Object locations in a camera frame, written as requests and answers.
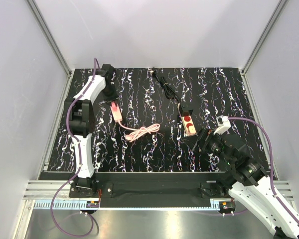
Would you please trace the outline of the pink cube plug adapter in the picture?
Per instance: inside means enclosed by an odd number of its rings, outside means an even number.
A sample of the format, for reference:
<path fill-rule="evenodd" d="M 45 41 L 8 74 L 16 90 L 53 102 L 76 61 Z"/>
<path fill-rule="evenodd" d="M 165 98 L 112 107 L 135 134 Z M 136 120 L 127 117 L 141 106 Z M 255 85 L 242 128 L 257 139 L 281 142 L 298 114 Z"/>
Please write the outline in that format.
<path fill-rule="evenodd" d="M 196 133 L 194 125 L 190 125 L 187 129 L 188 129 L 188 132 L 190 134 L 195 134 Z"/>

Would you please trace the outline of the white pink power strip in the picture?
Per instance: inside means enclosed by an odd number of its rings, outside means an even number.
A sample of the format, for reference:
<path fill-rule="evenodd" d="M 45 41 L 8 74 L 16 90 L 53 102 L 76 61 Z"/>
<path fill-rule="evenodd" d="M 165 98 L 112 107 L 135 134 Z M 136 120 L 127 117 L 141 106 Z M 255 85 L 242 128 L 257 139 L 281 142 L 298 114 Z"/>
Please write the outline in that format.
<path fill-rule="evenodd" d="M 123 120 L 121 110 L 116 102 L 111 102 L 110 105 L 112 116 L 115 122 L 121 122 Z"/>

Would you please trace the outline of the black smart plug adapter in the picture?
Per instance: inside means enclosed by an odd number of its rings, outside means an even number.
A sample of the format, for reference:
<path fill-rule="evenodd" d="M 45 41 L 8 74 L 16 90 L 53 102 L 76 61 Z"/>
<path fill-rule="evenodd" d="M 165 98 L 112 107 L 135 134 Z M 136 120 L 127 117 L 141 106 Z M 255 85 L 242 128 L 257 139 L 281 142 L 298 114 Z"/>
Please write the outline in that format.
<path fill-rule="evenodd" d="M 186 103 L 181 103 L 179 105 L 179 111 L 180 113 L 189 113 L 190 115 L 192 114 L 193 112 L 193 107 L 191 104 L 186 104 Z"/>

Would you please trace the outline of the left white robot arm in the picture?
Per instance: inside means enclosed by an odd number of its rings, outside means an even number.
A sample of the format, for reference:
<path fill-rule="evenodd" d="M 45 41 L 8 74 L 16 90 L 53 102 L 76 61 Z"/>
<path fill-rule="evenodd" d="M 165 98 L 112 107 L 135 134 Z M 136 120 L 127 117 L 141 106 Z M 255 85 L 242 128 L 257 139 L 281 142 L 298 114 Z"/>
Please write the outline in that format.
<path fill-rule="evenodd" d="M 103 64 L 100 69 L 94 69 L 93 75 L 79 93 L 64 102 L 66 129 L 74 143 L 76 170 L 71 177 L 71 192 L 82 193 L 93 197 L 98 193 L 95 179 L 95 168 L 92 160 L 92 133 L 96 126 L 94 104 L 102 94 L 106 103 L 115 104 L 118 94 L 111 83 L 115 68 Z"/>

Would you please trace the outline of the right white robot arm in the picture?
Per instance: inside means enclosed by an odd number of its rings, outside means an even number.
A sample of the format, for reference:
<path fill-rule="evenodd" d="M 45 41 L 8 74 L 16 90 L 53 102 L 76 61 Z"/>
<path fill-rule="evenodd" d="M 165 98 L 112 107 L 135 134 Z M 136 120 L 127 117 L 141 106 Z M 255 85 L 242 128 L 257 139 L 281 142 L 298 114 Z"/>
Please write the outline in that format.
<path fill-rule="evenodd" d="M 256 216 L 274 238 L 299 239 L 299 213 L 276 189 L 262 164 L 247 154 L 240 136 L 202 129 L 182 141 L 194 153 L 219 159 L 223 174 L 202 184 L 203 197 L 232 198 Z"/>

